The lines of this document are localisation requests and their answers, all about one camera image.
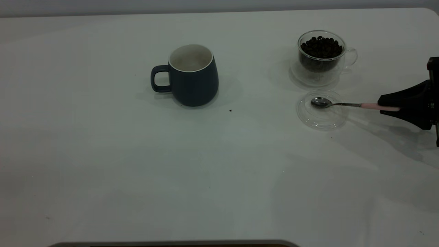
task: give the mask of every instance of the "clear plastic lid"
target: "clear plastic lid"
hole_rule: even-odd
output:
[[[343,99],[334,91],[314,90],[305,95],[297,104],[297,115],[300,120],[311,128],[318,130],[333,130],[346,123],[349,110],[345,106],[317,108],[311,105],[315,97],[322,97],[332,103],[343,103]]]

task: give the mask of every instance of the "dark blue mug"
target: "dark blue mug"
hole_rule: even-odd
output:
[[[168,72],[169,86],[157,86],[155,74]],[[187,106],[209,103],[218,91],[218,71],[213,53],[198,44],[182,46],[171,53],[168,65],[151,71],[151,86],[158,93],[172,92],[175,99]]]

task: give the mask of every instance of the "pink handle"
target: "pink handle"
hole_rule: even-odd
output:
[[[380,106],[377,103],[363,103],[363,104],[361,104],[361,108],[374,109],[374,110],[380,110],[380,111],[389,111],[389,112],[397,112],[397,111],[401,110],[401,108],[399,108],[399,107]]]

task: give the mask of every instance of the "spoon handle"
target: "spoon handle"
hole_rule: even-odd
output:
[[[332,105],[342,105],[342,106],[352,106],[352,107],[361,107],[361,104],[350,104],[350,103],[335,103]]]
[[[399,107],[381,106],[377,103],[362,103],[362,104],[335,103],[333,105],[361,107],[364,109],[374,109],[374,110],[388,111],[388,112],[397,112],[397,111],[401,110],[401,108],[399,108]]]
[[[391,106],[381,106],[377,103],[363,103],[360,104],[361,108],[366,108],[366,109],[374,109],[374,110],[380,110],[380,111],[388,111],[388,112],[397,112],[399,110],[401,110],[401,108],[399,107],[391,107]]]

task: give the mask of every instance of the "spoon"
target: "spoon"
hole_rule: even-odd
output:
[[[361,103],[361,104],[350,104],[350,103],[335,103],[333,104],[329,99],[322,97],[315,97],[311,100],[311,104],[317,108],[328,108],[333,105],[341,105],[341,106],[352,106],[352,107],[360,107],[365,109],[375,109],[381,111],[389,111],[389,112],[397,112],[401,110],[399,107],[390,107],[390,106],[381,106],[377,103]]]

